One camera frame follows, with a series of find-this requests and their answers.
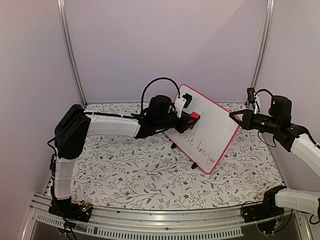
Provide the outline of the red whiteboard eraser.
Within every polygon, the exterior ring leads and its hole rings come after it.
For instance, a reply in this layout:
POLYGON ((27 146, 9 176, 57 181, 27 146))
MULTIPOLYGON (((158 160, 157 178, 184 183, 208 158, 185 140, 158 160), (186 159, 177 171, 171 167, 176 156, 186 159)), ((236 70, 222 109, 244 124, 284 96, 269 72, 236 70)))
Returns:
POLYGON ((198 113, 194 112, 194 111, 191 113, 190 117, 191 117, 192 120, 194 120, 194 121, 197 121, 197 120, 200 119, 200 115, 199 115, 198 113))

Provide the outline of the pink framed whiteboard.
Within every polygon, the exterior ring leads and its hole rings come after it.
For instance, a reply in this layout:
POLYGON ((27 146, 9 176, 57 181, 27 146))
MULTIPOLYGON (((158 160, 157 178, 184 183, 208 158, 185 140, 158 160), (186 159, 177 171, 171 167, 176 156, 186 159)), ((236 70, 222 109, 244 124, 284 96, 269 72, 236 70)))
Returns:
POLYGON ((184 111, 199 114, 192 129, 179 133, 170 129, 164 134, 205 174, 211 174, 234 139, 239 125, 229 117, 230 112, 207 96, 182 84, 180 94, 189 94, 192 100, 184 111))

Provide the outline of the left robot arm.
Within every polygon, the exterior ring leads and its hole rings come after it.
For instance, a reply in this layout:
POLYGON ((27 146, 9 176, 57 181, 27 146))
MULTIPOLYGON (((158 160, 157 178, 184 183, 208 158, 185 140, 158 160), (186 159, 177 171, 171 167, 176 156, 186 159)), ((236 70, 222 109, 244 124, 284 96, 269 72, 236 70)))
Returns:
POLYGON ((63 216, 74 213, 71 199, 71 179, 76 159, 83 151, 85 140, 93 135, 126 136, 145 139, 170 129, 183 134, 200 119, 196 112, 183 109, 192 97, 179 97, 175 102, 165 95, 153 97, 148 107, 139 114, 120 115, 103 112, 86 112, 74 104, 55 127, 54 159, 50 167, 54 177, 52 198, 55 209, 63 216))

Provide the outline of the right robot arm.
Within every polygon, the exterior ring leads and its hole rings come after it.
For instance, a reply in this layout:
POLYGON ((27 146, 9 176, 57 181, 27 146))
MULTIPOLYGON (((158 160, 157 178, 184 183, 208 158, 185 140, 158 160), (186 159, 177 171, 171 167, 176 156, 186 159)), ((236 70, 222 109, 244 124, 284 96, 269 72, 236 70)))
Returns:
MULTIPOLYGON (((292 101, 287 97, 273 95, 267 115, 244 109, 229 114, 243 130, 257 130, 273 136, 285 150, 305 162, 316 174, 320 173, 320 145, 312 138, 309 130, 291 122, 292 101)), ((275 217, 289 208, 313 216, 320 215, 318 192, 294 190, 276 186, 263 194, 261 203, 245 206, 242 215, 245 222, 275 217)))

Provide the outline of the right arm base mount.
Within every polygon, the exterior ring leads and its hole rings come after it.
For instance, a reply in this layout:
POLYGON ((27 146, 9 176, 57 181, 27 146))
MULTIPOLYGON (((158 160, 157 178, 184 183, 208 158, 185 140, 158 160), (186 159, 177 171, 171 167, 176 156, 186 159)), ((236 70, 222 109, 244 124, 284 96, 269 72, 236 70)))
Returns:
POLYGON ((240 208, 240 214, 245 223, 281 216, 284 213, 285 210, 283 207, 277 207, 273 203, 271 205, 267 203, 253 203, 251 205, 245 204, 240 208))

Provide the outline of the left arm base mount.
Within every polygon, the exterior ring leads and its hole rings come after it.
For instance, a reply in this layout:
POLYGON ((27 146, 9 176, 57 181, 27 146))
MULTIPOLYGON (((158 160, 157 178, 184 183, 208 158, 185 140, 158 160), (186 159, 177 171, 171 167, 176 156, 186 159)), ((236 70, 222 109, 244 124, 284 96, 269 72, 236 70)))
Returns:
POLYGON ((80 201, 72 202, 71 199, 52 200, 48 212, 52 215, 66 219, 88 223, 92 214, 91 203, 80 201))

